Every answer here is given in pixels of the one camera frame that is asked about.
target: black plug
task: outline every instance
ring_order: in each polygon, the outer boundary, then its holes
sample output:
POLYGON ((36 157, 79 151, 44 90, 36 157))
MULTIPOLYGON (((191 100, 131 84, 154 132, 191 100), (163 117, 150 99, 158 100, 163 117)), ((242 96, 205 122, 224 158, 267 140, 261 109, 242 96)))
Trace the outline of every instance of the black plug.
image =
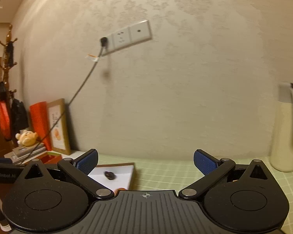
POLYGON ((102 47, 106 47, 107 46, 107 42, 108 42, 108 39, 107 37, 103 37, 100 39, 100 42, 101 42, 101 46, 102 47))

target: wooden picture frame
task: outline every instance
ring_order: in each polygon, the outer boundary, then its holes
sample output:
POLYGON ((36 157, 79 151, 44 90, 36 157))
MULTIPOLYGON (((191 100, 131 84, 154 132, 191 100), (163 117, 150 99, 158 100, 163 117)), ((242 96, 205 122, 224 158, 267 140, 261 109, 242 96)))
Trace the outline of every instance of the wooden picture frame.
MULTIPOLYGON (((60 98, 58 100, 48 103, 47 107, 50 129, 65 110, 64 98, 60 98)), ((50 139, 52 143, 52 150, 65 155, 71 154, 65 114, 61 117, 58 124, 50 132, 50 139)))

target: thermos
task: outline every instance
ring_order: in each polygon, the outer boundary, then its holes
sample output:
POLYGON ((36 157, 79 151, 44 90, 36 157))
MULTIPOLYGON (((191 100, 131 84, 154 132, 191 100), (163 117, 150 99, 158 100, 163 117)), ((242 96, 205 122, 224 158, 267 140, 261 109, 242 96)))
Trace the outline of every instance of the thermos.
POLYGON ((293 83, 278 87, 270 163, 279 171, 293 171, 293 83))

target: plush toy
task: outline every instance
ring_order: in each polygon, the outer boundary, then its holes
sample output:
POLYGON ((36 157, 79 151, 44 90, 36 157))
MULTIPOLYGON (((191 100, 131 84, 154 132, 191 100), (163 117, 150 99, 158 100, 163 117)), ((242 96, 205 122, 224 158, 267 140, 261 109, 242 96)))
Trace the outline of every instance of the plush toy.
POLYGON ((24 145, 25 147, 30 147, 36 143, 38 134, 24 130, 22 134, 16 134, 15 138, 18 139, 17 143, 19 146, 24 145))

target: blue textured pad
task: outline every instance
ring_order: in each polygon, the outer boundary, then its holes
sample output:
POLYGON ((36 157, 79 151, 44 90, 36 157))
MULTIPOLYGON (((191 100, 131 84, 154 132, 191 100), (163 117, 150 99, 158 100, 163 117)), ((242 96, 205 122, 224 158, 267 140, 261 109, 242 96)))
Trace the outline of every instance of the blue textured pad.
POLYGON ((94 152, 80 160, 77 163, 76 168, 82 171, 84 174, 88 175, 94 169, 94 167, 96 167, 97 164, 98 152, 95 150, 94 152))
POLYGON ((217 163, 198 151, 194 153, 193 161, 195 167, 198 168, 204 175, 211 173, 217 168, 217 163))

